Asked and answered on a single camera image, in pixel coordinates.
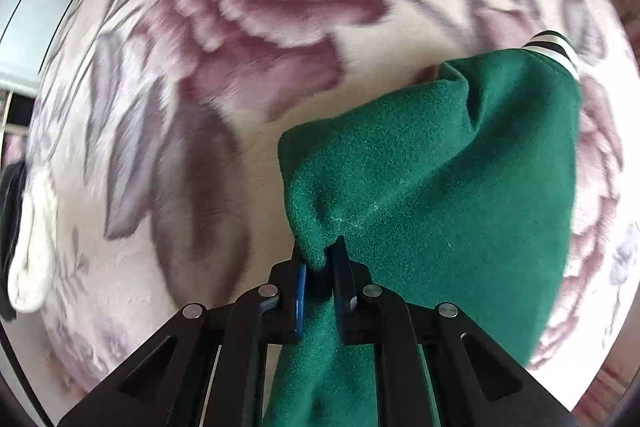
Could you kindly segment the green varsity jacket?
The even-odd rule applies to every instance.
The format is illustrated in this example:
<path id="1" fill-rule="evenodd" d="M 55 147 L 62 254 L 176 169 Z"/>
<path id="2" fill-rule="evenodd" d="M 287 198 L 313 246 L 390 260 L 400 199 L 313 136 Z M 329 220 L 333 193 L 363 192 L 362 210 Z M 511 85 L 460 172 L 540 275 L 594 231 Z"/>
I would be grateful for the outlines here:
<path id="1" fill-rule="evenodd" d="M 344 239 L 375 282 L 409 303 L 459 305 L 527 363 L 570 248 L 577 63 L 547 30 L 284 132 L 285 210 L 308 268 Z"/>

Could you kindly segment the white folded garment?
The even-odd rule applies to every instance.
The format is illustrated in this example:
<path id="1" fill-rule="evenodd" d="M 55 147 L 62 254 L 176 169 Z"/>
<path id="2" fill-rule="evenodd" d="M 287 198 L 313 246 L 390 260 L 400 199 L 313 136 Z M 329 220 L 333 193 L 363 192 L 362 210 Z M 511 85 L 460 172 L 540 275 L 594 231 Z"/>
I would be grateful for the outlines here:
<path id="1" fill-rule="evenodd" d="M 29 171 L 8 277 L 9 300 L 21 313 L 37 311 L 50 289 L 58 249 L 58 195 L 51 171 Z"/>

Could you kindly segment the black garment on bed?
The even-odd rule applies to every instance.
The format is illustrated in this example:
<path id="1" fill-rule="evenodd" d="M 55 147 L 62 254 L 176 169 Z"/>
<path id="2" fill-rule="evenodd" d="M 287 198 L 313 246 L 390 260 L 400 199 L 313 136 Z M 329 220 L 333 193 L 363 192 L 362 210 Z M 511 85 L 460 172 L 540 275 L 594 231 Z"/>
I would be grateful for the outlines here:
<path id="1" fill-rule="evenodd" d="M 1 173 L 0 190 L 0 312 L 3 320 L 12 322 L 16 311 L 9 299 L 9 269 L 14 258 L 22 214 L 22 198 L 26 182 L 24 160 L 6 165 Z"/>

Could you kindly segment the floral bed blanket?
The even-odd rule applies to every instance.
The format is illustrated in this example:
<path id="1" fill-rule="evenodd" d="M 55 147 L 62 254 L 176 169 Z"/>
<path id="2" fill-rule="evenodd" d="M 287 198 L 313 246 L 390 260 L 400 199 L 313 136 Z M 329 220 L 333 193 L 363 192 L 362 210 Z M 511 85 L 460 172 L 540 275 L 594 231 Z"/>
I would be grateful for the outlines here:
<path id="1" fill-rule="evenodd" d="M 296 243 L 284 132 L 558 32 L 582 104 L 570 248 L 522 363 L 566 407 L 639 283 L 639 71 L 610 0 L 76 0 L 56 32 L 27 172 L 58 195 L 37 310 L 78 401 L 188 303 L 231 303 Z"/>

